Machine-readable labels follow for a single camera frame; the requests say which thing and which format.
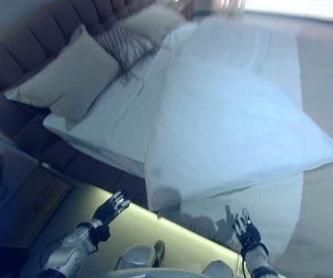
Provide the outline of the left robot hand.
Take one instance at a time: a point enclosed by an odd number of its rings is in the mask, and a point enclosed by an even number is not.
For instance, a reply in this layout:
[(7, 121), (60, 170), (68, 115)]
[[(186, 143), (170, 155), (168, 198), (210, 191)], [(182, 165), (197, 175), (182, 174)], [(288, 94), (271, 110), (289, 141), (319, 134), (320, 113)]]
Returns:
[(130, 203), (131, 201), (126, 199), (121, 191), (118, 191), (97, 208), (93, 215), (93, 221), (100, 221), (102, 225), (108, 226), (129, 207)]

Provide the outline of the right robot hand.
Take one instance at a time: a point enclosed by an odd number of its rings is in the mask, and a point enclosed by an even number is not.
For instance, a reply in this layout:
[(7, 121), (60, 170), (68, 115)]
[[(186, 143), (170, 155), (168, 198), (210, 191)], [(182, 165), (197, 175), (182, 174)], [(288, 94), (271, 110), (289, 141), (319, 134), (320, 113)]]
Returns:
[(241, 216), (237, 216), (233, 220), (232, 228), (242, 248), (261, 242), (261, 234), (252, 222), (249, 211), (245, 207), (241, 211)]

